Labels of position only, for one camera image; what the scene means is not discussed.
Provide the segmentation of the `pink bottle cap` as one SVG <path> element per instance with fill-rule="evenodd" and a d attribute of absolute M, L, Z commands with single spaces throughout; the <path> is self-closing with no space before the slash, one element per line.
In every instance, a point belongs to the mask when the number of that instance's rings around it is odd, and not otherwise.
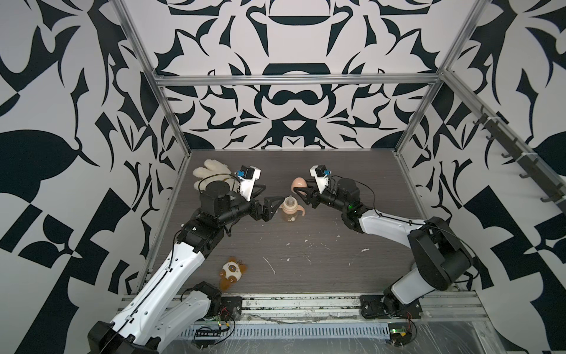
<path fill-rule="evenodd" d="M 295 188 L 308 187 L 306 180 L 302 177 L 295 178 L 291 184 L 291 190 L 294 191 Z"/>

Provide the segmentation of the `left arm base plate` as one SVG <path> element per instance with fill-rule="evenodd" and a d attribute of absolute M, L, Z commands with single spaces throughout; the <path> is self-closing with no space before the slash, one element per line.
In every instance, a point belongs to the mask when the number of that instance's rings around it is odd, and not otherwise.
<path fill-rule="evenodd" d="M 221 321 L 238 320 L 243 309 L 241 296 L 221 296 L 212 300 L 207 316 L 220 317 Z"/>

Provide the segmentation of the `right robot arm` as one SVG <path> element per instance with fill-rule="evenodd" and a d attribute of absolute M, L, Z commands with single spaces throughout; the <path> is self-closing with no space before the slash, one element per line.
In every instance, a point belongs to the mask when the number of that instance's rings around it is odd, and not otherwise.
<path fill-rule="evenodd" d="M 414 268 L 387 287 L 379 300 L 362 306 L 361 314 L 366 319 L 401 317 L 423 296 L 448 290 L 473 267 L 473 256 L 466 244 L 444 219 L 411 220 L 380 212 L 362 202 L 358 183 L 353 179 L 341 178 L 332 185 L 326 176 L 296 178 L 291 190 L 312 208 L 326 205 L 339 211 L 349 229 L 384 237 L 411 250 Z"/>

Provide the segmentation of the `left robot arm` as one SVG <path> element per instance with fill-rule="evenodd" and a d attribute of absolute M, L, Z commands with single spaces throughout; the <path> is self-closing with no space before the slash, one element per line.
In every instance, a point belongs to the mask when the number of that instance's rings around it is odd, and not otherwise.
<path fill-rule="evenodd" d="M 200 208 L 176 234 L 159 270 L 111 322 L 97 322 L 89 331 L 91 353 L 161 353 L 190 325 L 218 313 L 222 292 L 206 282 L 175 307 L 170 304 L 231 225 L 246 216 L 269 221 L 284 202 L 282 196 L 259 202 L 253 181 L 245 183 L 241 193 L 225 181 L 213 181 L 200 192 Z"/>

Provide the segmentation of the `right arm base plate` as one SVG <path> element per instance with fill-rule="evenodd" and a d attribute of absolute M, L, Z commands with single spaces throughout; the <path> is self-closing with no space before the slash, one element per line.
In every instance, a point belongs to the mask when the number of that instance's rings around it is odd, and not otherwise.
<path fill-rule="evenodd" d="M 407 316 L 421 318 L 422 307 L 418 300 L 404 305 L 392 295 L 361 295 L 359 299 L 364 319 L 400 319 Z"/>

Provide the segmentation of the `cream bottle collar with straw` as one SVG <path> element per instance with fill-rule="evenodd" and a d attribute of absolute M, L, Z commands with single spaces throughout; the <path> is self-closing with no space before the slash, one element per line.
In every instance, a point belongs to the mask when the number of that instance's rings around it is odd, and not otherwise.
<path fill-rule="evenodd" d="M 293 214 L 299 209 L 299 203 L 293 196 L 288 196 L 282 204 L 282 209 Z"/>

